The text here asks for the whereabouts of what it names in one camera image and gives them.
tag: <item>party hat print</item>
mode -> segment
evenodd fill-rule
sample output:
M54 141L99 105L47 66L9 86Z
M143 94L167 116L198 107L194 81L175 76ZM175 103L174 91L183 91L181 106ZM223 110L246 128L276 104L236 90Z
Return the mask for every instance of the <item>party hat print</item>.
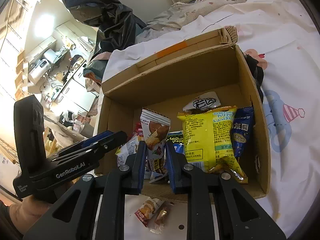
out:
M301 118L304 118L305 112L302 108L295 109L291 106L283 104L283 114L287 122L291 122L298 116L300 116Z

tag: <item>yellow chip bag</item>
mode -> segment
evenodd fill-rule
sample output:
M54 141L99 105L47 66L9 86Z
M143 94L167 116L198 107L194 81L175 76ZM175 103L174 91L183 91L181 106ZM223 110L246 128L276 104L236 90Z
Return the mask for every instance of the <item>yellow chip bag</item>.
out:
M183 122L183 143L187 161L208 172L216 165L212 112L179 113L178 118Z
M230 130L236 106L226 106L203 114L179 113L183 121L184 150L188 163L205 172L217 172L219 163L227 165L237 181L247 183L232 149Z

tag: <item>metal screw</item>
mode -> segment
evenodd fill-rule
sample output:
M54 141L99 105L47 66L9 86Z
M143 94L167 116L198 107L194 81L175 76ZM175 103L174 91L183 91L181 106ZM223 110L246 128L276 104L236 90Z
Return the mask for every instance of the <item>metal screw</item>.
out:
M183 168L187 171L191 171L191 170L193 170L193 165L188 163L188 164L184 165Z
M121 165L120 167L119 167L119 169L121 170L121 171L127 171L128 169L129 169L129 166L128 165Z
M90 181L92 179L92 175L91 174L84 174L82 176L82 180L83 181Z
M231 175L227 172L224 172L221 174L221 178L225 179L225 180L228 180L231 178Z

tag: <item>candy wrapper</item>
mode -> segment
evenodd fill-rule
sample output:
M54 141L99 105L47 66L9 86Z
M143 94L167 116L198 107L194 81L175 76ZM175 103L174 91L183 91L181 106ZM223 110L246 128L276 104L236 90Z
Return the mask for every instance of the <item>candy wrapper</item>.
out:
M161 209L159 211L159 214L155 220L155 225L154 228L151 228L150 231L152 233L155 234L161 234L164 225L165 225L165 221L168 218L168 215L170 213L171 207L174 205L173 202L165 202L162 206Z
M144 224L144 226L147 227L148 222L150 221L152 216L157 212L157 210L160 208L163 202L163 200L148 197L148 199L134 214Z
M118 167L125 164L129 155L137 153L139 142L141 140L143 141L143 133L141 123L139 122L136 124L136 128L132 133L131 139L116 151Z
M174 149L177 153L184 154L182 131L169 132L167 136L167 141L171 141L173 143Z
M233 154L230 129L236 106L210 110L203 114L179 113L183 121L184 147L187 161L205 172L218 163L225 163L237 174L239 182L247 183L247 176Z
M253 107L244 107L237 110L231 129L232 147L236 158L243 153L246 142L250 138L253 127Z
M189 114L198 114L210 109L214 109L220 105L221 103L217 94L211 91L193 99L183 108L183 111Z
M153 111L143 109L140 121L148 148L148 169L151 171L150 183L152 183L162 179L168 173L164 168L164 145L171 120Z

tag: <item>cardboard box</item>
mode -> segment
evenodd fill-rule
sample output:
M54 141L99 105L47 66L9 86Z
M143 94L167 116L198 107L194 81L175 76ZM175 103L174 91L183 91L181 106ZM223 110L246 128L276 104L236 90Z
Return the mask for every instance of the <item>cardboard box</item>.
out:
M236 42L237 32L236 28L233 26L225 26L224 28L192 37L163 49L121 71L117 75L103 82L102 90L104 93L108 93L108 91L127 81L129 78L187 53L220 44L236 44Z
M270 185L270 147L266 120L254 79L242 51L233 43L216 45L181 55L135 75L104 91L98 132L106 129L132 133L142 107L171 119L171 131L182 130L176 117L189 101L207 91L215 91L222 106L254 107L252 138L240 158L249 183L242 186L254 197L264 197ZM100 161L96 173L116 168L115 151ZM260 161L257 169L256 160ZM164 200L186 202L186 195L174 195L168 184L145 180L142 194Z

